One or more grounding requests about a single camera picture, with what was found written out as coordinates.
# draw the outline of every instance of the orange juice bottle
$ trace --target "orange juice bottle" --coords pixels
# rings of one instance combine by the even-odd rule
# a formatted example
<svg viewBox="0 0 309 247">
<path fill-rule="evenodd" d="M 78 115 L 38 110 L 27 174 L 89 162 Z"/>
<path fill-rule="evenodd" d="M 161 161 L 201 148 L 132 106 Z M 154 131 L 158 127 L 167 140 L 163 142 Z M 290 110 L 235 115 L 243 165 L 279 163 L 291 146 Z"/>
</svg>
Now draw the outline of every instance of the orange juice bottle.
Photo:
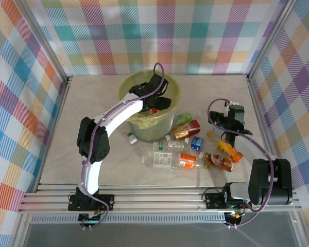
<svg viewBox="0 0 309 247">
<path fill-rule="evenodd" d="M 223 140 L 220 140 L 217 144 L 217 148 L 229 155 L 229 158 L 234 162 L 238 163 L 241 161 L 243 155 L 235 148 L 233 148 L 229 143 L 225 143 Z"/>
<path fill-rule="evenodd" d="M 180 153 L 179 154 L 179 161 L 178 165 L 186 168 L 195 168 L 199 166 L 197 162 L 197 157 L 185 153 Z"/>
</svg>

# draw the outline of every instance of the plastic bottle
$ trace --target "plastic bottle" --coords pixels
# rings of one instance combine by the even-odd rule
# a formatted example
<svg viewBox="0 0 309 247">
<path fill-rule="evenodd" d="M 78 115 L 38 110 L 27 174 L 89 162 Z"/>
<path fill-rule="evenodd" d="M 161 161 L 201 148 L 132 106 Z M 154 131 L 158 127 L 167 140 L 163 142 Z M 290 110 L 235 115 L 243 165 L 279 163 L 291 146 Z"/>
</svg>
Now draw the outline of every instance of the plastic bottle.
<svg viewBox="0 0 309 247">
<path fill-rule="evenodd" d="M 200 132 L 200 124 L 197 120 L 191 120 L 182 126 L 173 129 L 176 140 L 182 140 Z"/>
<path fill-rule="evenodd" d="M 169 142 L 170 140 L 175 140 L 174 133 L 171 131 L 167 135 L 165 135 L 166 140 Z"/>
<path fill-rule="evenodd" d="M 173 154 L 170 152 L 148 152 L 142 155 L 142 164 L 152 165 L 155 168 L 172 168 Z"/>
<path fill-rule="evenodd" d="M 219 141 L 217 148 L 229 155 L 229 158 L 236 164 L 243 158 L 242 153 L 233 148 L 229 143 L 225 143 L 223 140 Z"/>
<path fill-rule="evenodd" d="M 221 140 L 221 136 L 223 135 L 224 131 L 214 127 L 213 125 L 211 126 L 211 129 L 206 133 L 206 135 L 212 139 Z"/>
<path fill-rule="evenodd" d="M 184 141 L 190 143 L 191 148 L 198 151 L 211 151 L 216 149 L 216 143 L 206 141 L 198 136 L 193 137 L 192 140 L 186 138 Z"/>
<path fill-rule="evenodd" d="M 168 142 L 153 142 L 154 151 L 171 151 L 171 152 L 181 152 L 186 146 L 186 143 L 178 140 L 170 140 Z"/>
<path fill-rule="evenodd" d="M 199 162 L 198 162 L 197 157 L 195 157 L 193 155 L 189 155 L 189 154 L 186 154 L 186 153 L 179 153 L 178 158 L 179 158 L 178 166 L 191 168 L 191 169 L 199 166 Z"/>
<path fill-rule="evenodd" d="M 128 136 L 128 142 L 129 142 L 130 144 L 134 144 L 134 143 L 136 143 L 136 141 L 138 140 L 138 139 L 134 136 L 133 132 L 129 132 L 129 133 L 127 134 L 127 136 Z"/>
<path fill-rule="evenodd" d="M 174 118 L 174 125 L 175 126 L 180 126 L 180 125 L 183 125 L 187 122 L 190 122 L 191 120 L 193 119 L 199 119 L 201 118 L 201 112 L 200 111 L 197 111 L 197 112 L 193 112 L 193 113 L 185 113 L 185 114 L 180 114 L 178 116 L 176 116 Z"/>
<path fill-rule="evenodd" d="M 204 158 L 205 160 L 211 162 L 212 164 L 216 165 L 217 167 L 223 170 L 232 172 L 234 163 L 229 158 L 226 158 L 220 155 L 209 154 L 205 152 L 200 152 L 199 157 Z"/>
</svg>

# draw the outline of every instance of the trash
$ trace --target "trash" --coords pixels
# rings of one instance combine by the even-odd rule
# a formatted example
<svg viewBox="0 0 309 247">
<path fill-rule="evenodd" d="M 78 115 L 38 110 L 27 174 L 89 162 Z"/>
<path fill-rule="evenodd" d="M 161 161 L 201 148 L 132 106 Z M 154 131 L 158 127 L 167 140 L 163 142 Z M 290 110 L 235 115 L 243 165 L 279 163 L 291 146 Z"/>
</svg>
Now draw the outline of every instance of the trash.
<svg viewBox="0 0 309 247">
<path fill-rule="evenodd" d="M 139 71 L 128 76 L 118 89 L 118 99 L 122 100 L 131 87 L 149 81 L 152 76 L 153 71 L 151 69 Z M 140 140 L 146 142 L 161 140 L 171 129 L 181 91 L 179 84 L 172 75 L 165 73 L 165 79 L 169 82 L 169 85 L 163 97 L 171 99 L 170 107 L 153 115 L 151 115 L 150 110 L 138 112 L 127 119 L 131 123 L 134 135 Z"/>
<path fill-rule="evenodd" d="M 172 162 L 172 153 L 166 152 L 148 152 L 142 155 L 142 164 L 152 165 L 155 168 L 170 169 Z"/>
<path fill-rule="evenodd" d="M 195 118 L 199 118 L 199 117 L 201 117 L 200 111 L 197 111 L 197 112 L 192 113 L 192 114 L 190 114 L 189 112 L 186 113 L 186 114 L 180 114 L 180 115 L 178 115 L 174 118 L 174 124 L 175 124 L 175 126 L 180 126 L 180 125 L 183 125 L 183 124 L 185 124 L 185 123 L 187 123 L 187 122 L 189 122 L 189 121 L 191 121 Z"/>
<path fill-rule="evenodd" d="M 225 143 L 223 140 L 219 141 L 217 148 L 229 155 L 229 158 L 234 162 L 238 163 L 243 158 L 242 153 L 233 148 L 229 143 Z"/>
<path fill-rule="evenodd" d="M 190 137 L 200 132 L 200 124 L 197 120 L 191 120 L 182 126 L 173 129 L 175 138 L 181 140 L 186 137 Z"/>
<path fill-rule="evenodd" d="M 205 160 L 211 162 L 212 164 L 216 165 L 217 167 L 223 170 L 232 172 L 234 163 L 229 158 L 226 158 L 220 155 L 209 154 L 205 152 L 200 152 L 199 157 L 204 158 Z"/>
<path fill-rule="evenodd" d="M 185 153 L 179 154 L 179 161 L 178 165 L 186 168 L 195 168 L 199 166 L 199 163 L 197 162 L 197 157 Z"/>
<path fill-rule="evenodd" d="M 168 142 L 153 142 L 153 150 L 169 150 L 171 152 L 179 151 L 181 152 L 185 148 L 185 142 L 170 140 Z"/>
<path fill-rule="evenodd" d="M 136 143 L 136 141 L 138 140 L 138 139 L 134 136 L 133 132 L 129 132 L 129 133 L 127 134 L 127 136 L 128 136 L 128 142 L 129 142 L 130 144 L 134 144 L 134 143 Z"/>
<path fill-rule="evenodd" d="M 184 140 L 186 143 L 190 142 L 189 138 L 186 138 Z M 198 136 L 195 136 L 192 138 L 192 141 L 190 143 L 190 146 L 192 149 L 195 149 L 197 151 L 212 151 L 213 149 L 216 149 L 216 144 L 213 142 L 209 142 L 204 140 L 203 138 L 200 138 Z"/>
</svg>

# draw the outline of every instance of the juice bottle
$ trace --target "juice bottle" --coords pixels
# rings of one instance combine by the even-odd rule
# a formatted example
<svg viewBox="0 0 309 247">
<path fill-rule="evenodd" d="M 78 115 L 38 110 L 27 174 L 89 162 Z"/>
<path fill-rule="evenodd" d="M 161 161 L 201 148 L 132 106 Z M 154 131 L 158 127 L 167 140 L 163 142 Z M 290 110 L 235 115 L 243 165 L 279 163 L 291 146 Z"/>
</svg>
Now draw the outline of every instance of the juice bottle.
<svg viewBox="0 0 309 247">
<path fill-rule="evenodd" d="M 180 153 L 179 154 L 178 166 L 193 169 L 193 168 L 199 166 L 199 162 L 198 162 L 197 157 L 195 157 L 193 155 L 189 155 L 189 154 L 186 154 L 186 153 Z"/>
<path fill-rule="evenodd" d="M 185 142 L 178 140 L 170 140 L 168 142 L 153 142 L 153 150 L 168 150 L 171 152 L 181 152 L 186 146 Z"/>
<path fill-rule="evenodd" d="M 180 114 L 178 116 L 176 116 L 174 118 L 174 125 L 175 126 L 180 126 L 180 125 L 183 125 L 187 122 L 190 122 L 191 120 L 195 119 L 195 118 L 200 118 L 201 117 L 201 112 L 200 111 L 197 111 L 197 112 L 194 112 L 194 113 L 186 113 L 186 114 Z"/>
<path fill-rule="evenodd" d="M 234 163 L 238 163 L 243 157 L 242 153 L 233 148 L 229 143 L 225 143 L 223 140 L 218 142 L 217 148 L 227 153 L 229 155 L 229 158 Z"/>
<path fill-rule="evenodd" d="M 232 172 L 234 163 L 229 158 L 226 158 L 220 155 L 209 154 L 205 152 L 200 152 L 199 157 L 204 158 L 205 160 L 211 162 L 212 164 L 216 165 L 217 167 L 223 170 Z"/>
<path fill-rule="evenodd" d="M 186 124 L 173 129 L 176 140 L 182 140 L 200 132 L 200 124 L 197 120 L 192 120 Z"/>
</svg>

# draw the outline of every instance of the clear plastic bottle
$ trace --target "clear plastic bottle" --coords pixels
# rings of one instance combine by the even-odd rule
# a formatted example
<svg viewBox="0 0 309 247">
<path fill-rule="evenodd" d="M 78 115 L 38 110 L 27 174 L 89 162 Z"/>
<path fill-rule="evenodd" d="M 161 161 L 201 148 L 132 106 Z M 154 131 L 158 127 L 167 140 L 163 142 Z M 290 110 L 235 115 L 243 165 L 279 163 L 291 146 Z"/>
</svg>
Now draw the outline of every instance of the clear plastic bottle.
<svg viewBox="0 0 309 247">
<path fill-rule="evenodd" d="M 190 144 L 192 149 L 198 151 L 210 152 L 216 150 L 217 147 L 217 143 L 204 140 L 203 138 L 200 138 L 198 136 L 194 136 L 192 139 L 186 138 L 184 141 Z"/>
<path fill-rule="evenodd" d="M 142 155 L 142 164 L 155 168 L 172 169 L 173 154 L 170 152 L 148 152 Z"/>
<path fill-rule="evenodd" d="M 153 142 L 154 151 L 181 152 L 186 147 L 186 142 L 170 140 L 168 142 Z"/>
<path fill-rule="evenodd" d="M 213 140 L 221 140 L 221 137 L 224 137 L 223 135 L 224 131 L 218 129 L 217 127 L 214 127 L 211 125 L 211 129 L 206 133 L 208 137 L 210 137 Z"/>
</svg>

